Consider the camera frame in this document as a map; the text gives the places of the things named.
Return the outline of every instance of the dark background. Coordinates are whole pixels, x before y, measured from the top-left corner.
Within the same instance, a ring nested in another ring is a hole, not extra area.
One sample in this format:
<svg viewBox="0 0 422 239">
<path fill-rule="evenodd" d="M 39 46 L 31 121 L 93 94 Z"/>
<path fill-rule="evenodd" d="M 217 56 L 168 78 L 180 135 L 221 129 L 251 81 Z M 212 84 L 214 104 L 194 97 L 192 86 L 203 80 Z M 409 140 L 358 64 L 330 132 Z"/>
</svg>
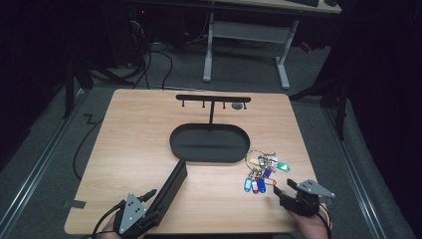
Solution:
<svg viewBox="0 0 422 239">
<path fill-rule="evenodd" d="M 340 32 L 336 25 L 305 21 L 294 45 L 307 42 L 317 48 L 335 43 L 316 83 L 338 77 L 339 66 L 359 49 L 348 97 L 377 167 L 415 234 L 422 237 L 418 225 L 421 1 L 341 1 L 340 5 L 343 14 L 372 16 L 372 24 Z M 80 54 L 104 67 L 132 61 L 129 30 L 117 24 L 124 19 L 124 10 L 114 9 L 78 2 L 0 2 L 0 168 L 63 84 L 66 64 L 75 53 L 71 49 L 81 49 Z M 183 45 L 185 30 L 196 36 L 204 19 L 203 14 L 152 12 L 154 34 L 175 46 Z M 364 44 L 356 47 L 356 42 Z"/>
</svg>

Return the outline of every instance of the black oval tray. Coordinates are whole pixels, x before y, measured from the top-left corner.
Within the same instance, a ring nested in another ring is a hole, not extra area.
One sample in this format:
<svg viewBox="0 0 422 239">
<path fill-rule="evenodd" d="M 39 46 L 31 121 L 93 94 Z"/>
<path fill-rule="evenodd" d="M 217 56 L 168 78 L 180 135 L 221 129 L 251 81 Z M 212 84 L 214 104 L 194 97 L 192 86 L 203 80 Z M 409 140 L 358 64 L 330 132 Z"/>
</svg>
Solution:
<svg viewBox="0 0 422 239">
<path fill-rule="evenodd" d="M 171 151 L 185 161 L 237 162 L 250 144 L 248 134 L 231 124 L 186 123 L 170 136 Z"/>
</svg>

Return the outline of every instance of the desk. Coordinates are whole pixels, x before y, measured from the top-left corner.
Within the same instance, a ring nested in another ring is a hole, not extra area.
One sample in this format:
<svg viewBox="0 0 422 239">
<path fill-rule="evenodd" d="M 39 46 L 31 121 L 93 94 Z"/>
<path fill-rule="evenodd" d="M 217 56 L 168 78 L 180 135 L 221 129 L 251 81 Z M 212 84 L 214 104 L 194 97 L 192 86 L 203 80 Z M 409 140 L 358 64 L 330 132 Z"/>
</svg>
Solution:
<svg viewBox="0 0 422 239">
<path fill-rule="evenodd" d="M 216 104 L 215 123 L 242 128 L 251 149 L 275 151 L 290 172 L 271 177 L 294 196 L 287 178 L 297 182 L 316 178 L 289 98 L 282 94 L 117 90 L 110 102 L 96 145 L 84 173 L 76 200 L 84 209 L 72 208 L 65 230 L 92 233 L 99 219 L 129 192 L 136 196 L 159 190 L 178 158 L 169 137 L 179 125 L 207 122 L 210 106 L 185 102 L 177 94 L 250 97 L 246 110 Z M 250 170 L 243 160 L 232 164 L 189 163 L 188 175 L 161 224 L 149 231 L 166 233 L 281 233 L 296 231 L 296 224 L 280 206 L 268 186 L 266 193 L 245 192 Z M 148 207 L 154 198 L 145 206 Z"/>
<path fill-rule="evenodd" d="M 319 0 L 317 7 L 310 7 L 303 4 L 288 2 L 286 0 L 215 0 L 214 2 L 245 4 L 256 7 L 274 7 L 299 11 L 335 13 L 341 12 L 341 8 L 328 6 L 323 0 Z M 211 81 L 212 75 L 212 44 L 214 37 L 232 38 L 248 41 L 260 41 L 276 44 L 284 44 L 283 50 L 276 57 L 276 66 L 279 72 L 282 88 L 288 90 L 290 83 L 285 69 L 285 60 L 291 47 L 292 41 L 299 24 L 299 20 L 294 20 L 290 27 L 270 27 L 253 24 L 231 23 L 226 21 L 214 21 L 214 14 L 210 14 L 208 28 L 208 48 L 205 55 L 204 82 Z"/>
</svg>

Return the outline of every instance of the gray carpet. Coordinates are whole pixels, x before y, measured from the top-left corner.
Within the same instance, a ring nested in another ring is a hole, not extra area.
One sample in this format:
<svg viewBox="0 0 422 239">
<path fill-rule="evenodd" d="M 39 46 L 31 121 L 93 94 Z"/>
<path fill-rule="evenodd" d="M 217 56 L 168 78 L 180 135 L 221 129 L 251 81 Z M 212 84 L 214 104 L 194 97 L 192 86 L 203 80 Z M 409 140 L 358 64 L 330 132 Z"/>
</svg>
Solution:
<svg viewBox="0 0 422 239">
<path fill-rule="evenodd" d="M 313 84 L 329 52 L 329 49 L 321 49 L 307 54 L 301 49 L 292 48 L 286 60 L 291 89 L 286 92 L 281 89 L 274 60 L 257 54 L 257 52 L 271 54 L 273 48 L 277 46 L 271 45 L 260 49 L 236 47 L 234 51 L 230 46 L 217 49 L 219 52 L 231 52 L 214 55 L 213 80 L 208 84 L 202 83 L 201 80 L 205 51 L 202 48 L 203 45 L 189 46 L 183 51 L 171 47 L 162 51 L 170 56 L 173 62 L 171 73 L 165 82 L 166 87 L 292 95 Z M 154 46 L 157 51 L 164 48 L 164 45 Z M 169 68 L 170 61 L 166 57 L 152 54 L 151 66 L 147 72 L 149 85 L 152 88 L 159 88 Z M 113 71 L 124 75 L 130 70 L 120 68 Z M 145 87 L 146 82 L 142 79 L 138 88 L 145 89 Z M 82 235 L 68 235 L 64 231 L 70 210 L 64 207 L 64 202 L 74 198 L 79 186 L 79 181 L 73 173 L 73 159 L 84 136 L 93 128 L 86 115 L 92 115 L 93 122 L 100 120 L 106 113 L 113 91 L 118 88 L 122 86 L 109 81 L 96 81 L 96 85 L 90 92 L 78 97 L 78 99 L 84 97 L 85 99 L 81 100 L 80 107 L 75 111 L 67 130 L 57 144 L 44 176 L 16 223 L 11 225 L 8 238 L 82 237 Z M 61 90 L 34 123 L 30 135 L 20 150 L 1 172 L 0 213 L 2 215 L 7 212 L 19 188 L 42 155 L 50 137 L 62 122 L 64 99 L 64 90 Z M 343 160 L 342 145 L 345 145 L 347 153 L 352 158 L 365 191 L 373 203 L 376 215 L 382 223 L 385 235 L 380 238 L 414 238 L 372 162 L 354 119 L 351 105 L 347 106 L 347 118 L 344 125 L 345 141 L 340 144 L 327 118 L 330 110 L 322 110 L 317 103 L 317 98 L 308 97 L 292 102 L 292 105 L 315 168 L 317 180 L 336 194 L 334 204 L 328 208 L 333 223 L 332 238 L 373 238 L 353 187 L 353 180 L 348 176 L 347 166 Z M 81 147 L 76 161 L 79 175 L 84 172 L 99 130 L 100 127 L 97 127 Z M 301 236 L 294 233 L 275 235 L 274 238 L 301 238 Z"/>
</svg>

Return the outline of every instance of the human hand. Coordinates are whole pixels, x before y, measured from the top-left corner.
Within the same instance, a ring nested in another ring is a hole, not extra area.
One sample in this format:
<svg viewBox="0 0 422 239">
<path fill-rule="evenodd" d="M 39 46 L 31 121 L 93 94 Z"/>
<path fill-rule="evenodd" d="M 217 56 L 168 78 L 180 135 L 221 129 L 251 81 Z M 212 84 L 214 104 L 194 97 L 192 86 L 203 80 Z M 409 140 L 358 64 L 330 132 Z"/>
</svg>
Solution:
<svg viewBox="0 0 422 239">
<path fill-rule="evenodd" d="M 99 234 L 101 235 L 101 239 L 121 239 L 120 236 L 117 235 L 112 230 L 112 225 L 114 224 L 115 215 L 108 221 L 106 226 L 103 228 L 103 231 Z M 145 236 L 146 232 L 142 235 L 138 236 L 137 239 L 142 239 Z"/>
<path fill-rule="evenodd" d="M 286 210 L 288 213 L 295 219 L 298 223 L 299 231 L 306 239 L 327 239 L 328 231 L 324 222 L 317 216 L 313 215 L 311 217 L 300 216 L 293 211 Z M 322 211 L 319 212 L 319 215 L 325 220 L 326 214 Z"/>
</svg>

